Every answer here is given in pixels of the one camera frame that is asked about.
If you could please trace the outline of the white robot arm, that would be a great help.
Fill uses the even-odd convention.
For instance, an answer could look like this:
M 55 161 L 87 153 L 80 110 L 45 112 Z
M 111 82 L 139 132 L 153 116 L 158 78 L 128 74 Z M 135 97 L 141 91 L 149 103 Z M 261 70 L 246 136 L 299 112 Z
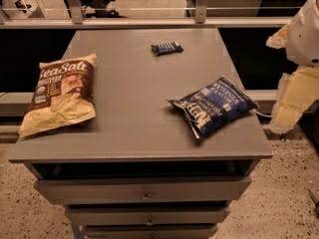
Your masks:
M 287 59 L 297 65 L 292 74 L 282 74 L 271 112 L 270 130 L 284 134 L 319 99 L 319 0 L 307 0 L 266 45 L 284 48 Z

